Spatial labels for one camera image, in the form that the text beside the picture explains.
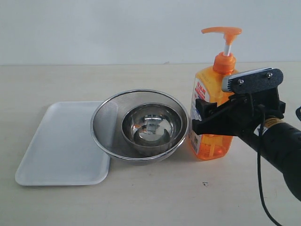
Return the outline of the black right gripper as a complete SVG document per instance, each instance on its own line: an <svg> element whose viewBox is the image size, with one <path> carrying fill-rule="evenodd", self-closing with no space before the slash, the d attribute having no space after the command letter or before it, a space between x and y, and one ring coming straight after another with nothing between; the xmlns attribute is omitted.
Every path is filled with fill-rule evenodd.
<svg viewBox="0 0 301 226"><path fill-rule="evenodd" d="M277 87L233 94L219 106L198 98L195 105L201 118L192 120L192 130L197 135L261 137L285 124L285 103Z"/></svg>

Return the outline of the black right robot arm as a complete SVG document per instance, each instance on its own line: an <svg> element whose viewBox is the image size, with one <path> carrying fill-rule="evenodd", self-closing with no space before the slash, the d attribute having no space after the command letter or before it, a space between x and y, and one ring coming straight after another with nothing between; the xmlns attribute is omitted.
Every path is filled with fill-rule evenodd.
<svg viewBox="0 0 301 226"><path fill-rule="evenodd" d="M301 198L301 131L283 121L285 103L277 88L234 94L222 105L196 99L201 120L192 120L197 135L235 136L266 159Z"/></svg>

